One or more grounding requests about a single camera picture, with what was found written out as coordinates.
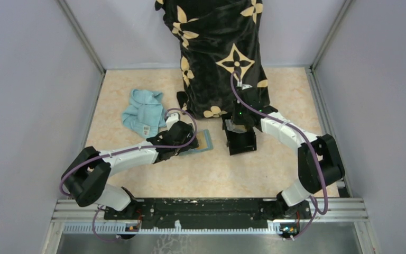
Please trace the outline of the orange credit card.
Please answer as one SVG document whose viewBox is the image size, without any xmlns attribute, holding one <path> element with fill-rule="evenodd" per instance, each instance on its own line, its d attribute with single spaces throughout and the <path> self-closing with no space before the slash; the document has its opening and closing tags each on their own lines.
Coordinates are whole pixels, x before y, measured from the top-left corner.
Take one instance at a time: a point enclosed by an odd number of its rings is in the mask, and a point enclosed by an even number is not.
<svg viewBox="0 0 406 254">
<path fill-rule="evenodd" d="M 204 132 L 197 133 L 196 138 L 198 140 L 198 147 L 196 148 L 196 150 L 200 151 L 200 150 L 207 149 L 209 147 L 208 141 L 206 139 L 206 135 Z"/>
</svg>

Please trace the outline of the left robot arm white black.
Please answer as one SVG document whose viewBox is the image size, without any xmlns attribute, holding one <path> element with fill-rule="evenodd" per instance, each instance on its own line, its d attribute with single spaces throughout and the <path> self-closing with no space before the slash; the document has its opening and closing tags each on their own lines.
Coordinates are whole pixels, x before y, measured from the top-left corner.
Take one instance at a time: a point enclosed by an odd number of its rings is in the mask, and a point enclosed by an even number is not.
<svg viewBox="0 0 406 254">
<path fill-rule="evenodd" d="M 169 160 L 197 146 L 193 126 L 178 121 L 168 130 L 127 148 L 98 151 L 86 147 L 63 173 L 60 189 L 67 190 L 80 207 L 98 204 L 131 219 L 137 212 L 136 199 L 126 189 L 109 184 L 108 179 L 134 167 Z"/>
</svg>

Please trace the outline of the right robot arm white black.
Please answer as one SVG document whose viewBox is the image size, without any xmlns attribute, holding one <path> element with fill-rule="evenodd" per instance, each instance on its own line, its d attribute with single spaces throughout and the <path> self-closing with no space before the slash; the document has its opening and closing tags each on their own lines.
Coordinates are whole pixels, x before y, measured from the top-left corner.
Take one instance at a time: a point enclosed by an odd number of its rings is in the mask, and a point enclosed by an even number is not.
<svg viewBox="0 0 406 254">
<path fill-rule="evenodd" d="M 337 143 L 329 134 L 308 132 L 285 118 L 272 106 L 265 106 L 256 88 L 243 85 L 233 89 L 236 97 L 234 112 L 229 120 L 233 127 L 256 128 L 293 150 L 298 158 L 298 178 L 277 195 L 277 213 L 290 218 L 306 198 L 341 180 L 345 169 Z"/>
</svg>

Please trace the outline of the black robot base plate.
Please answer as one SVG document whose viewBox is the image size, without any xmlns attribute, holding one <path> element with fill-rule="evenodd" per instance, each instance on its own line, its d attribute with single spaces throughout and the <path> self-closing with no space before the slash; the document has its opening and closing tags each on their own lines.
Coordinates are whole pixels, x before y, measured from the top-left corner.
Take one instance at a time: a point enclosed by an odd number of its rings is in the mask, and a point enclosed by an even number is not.
<svg viewBox="0 0 406 254">
<path fill-rule="evenodd" d="M 145 198 L 117 211 L 104 209 L 106 220 L 134 220 L 141 229 L 265 229 L 269 221 L 309 219 L 309 203 L 288 208 L 275 198 Z"/>
</svg>

